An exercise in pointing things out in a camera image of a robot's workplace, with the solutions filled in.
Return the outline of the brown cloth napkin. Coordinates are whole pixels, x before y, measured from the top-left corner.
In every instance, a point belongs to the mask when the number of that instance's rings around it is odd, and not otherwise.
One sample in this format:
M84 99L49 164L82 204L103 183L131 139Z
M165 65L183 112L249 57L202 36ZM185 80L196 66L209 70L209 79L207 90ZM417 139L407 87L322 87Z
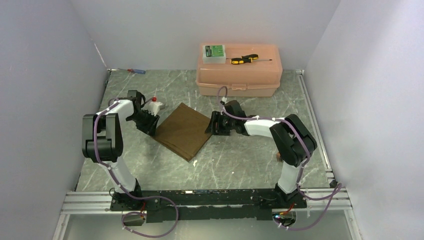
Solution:
M211 137L205 133L209 122L210 118L180 103L157 127L153 139L189 162Z

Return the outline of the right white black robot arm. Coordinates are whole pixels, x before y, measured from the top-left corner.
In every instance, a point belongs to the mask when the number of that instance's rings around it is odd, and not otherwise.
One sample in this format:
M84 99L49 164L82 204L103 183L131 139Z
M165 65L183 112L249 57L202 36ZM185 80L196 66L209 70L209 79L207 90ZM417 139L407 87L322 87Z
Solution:
M282 162L280 178L276 183L275 200L282 207L289 207L298 195L300 173L317 142L304 123L295 114L286 117L261 117L246 115L236 100L218 102L219 111L213 111L205 133L228 136L231 131L244 136L261 136L273 139Z

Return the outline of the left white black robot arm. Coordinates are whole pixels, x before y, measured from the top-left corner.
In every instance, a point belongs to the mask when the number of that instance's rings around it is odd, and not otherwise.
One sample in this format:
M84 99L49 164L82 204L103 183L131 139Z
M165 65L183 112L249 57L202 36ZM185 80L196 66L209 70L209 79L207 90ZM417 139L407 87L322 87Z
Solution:
M144 196L138 180L130 173L123 159L124 140L121 126L134 122L137 130L153 137L164 103L156 97L146 98L137 90L126 97L109 101L97 113L86 114L82 119L82 153L105 170L114 184L114 190L124 196L124 204L131 210L139 209Z

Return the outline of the pink plastic storage box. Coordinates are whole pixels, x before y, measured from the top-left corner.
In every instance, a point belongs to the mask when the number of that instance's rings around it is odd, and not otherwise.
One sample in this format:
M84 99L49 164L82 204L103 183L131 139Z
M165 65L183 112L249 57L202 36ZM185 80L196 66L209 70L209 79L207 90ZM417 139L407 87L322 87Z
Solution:
M225 64L203 64L204 45L225 45ZM233 65L227 59L251 54L272 61ZM230 97L271 97L280 87L282 73L279 49L273 44L202 43L199 47L196 84L204 96L215 96L226 86Z

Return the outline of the blue red screwdriver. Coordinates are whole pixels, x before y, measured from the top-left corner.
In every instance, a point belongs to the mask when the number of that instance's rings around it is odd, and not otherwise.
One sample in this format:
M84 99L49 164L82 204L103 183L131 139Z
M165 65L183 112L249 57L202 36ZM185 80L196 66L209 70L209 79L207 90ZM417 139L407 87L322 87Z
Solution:
M134 73L134 74L145 74L146 73L145 70L133 69L133 68L129 68L129 69L118 68L117 70L127 71L129 73Z

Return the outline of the yellow black screwdriver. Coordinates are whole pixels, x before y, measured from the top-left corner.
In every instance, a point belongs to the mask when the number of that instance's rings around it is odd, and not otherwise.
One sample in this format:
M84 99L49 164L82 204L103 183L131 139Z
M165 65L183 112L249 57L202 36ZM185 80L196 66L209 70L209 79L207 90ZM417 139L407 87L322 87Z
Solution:
M249 54L249 55L242 55L241 57L233 57L233 58L227 58L227 60L230 60L230 63L232 65L242 65L242 64L248 64L253 62L268 62L272 61L271 58L259 58L258 54Z

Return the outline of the green white small box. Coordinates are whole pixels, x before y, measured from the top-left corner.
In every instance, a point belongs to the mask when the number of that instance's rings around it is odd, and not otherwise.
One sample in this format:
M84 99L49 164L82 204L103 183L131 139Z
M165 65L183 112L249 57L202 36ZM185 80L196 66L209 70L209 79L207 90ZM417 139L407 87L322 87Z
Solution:
M203 45L203 64L225 64L227 60L225 45Z

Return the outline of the aluminium frame rail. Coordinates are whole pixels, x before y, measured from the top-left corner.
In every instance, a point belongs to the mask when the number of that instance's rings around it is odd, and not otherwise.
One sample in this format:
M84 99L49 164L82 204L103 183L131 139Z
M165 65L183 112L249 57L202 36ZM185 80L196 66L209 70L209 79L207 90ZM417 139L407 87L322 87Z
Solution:
M352 239L360 240L358 224L346 189L341 189L331 200L324 196L331 188L308 188L306 193L315 200L297 194L284 200L273 188L221 190L145 190L143 200L119 197L111 191L68 192L62 205L53 239L64 239L72 215L144 214L147 223L188 220L222 220L254 218L271 220L272 216L294 217L296 213L321 210L344 213Z

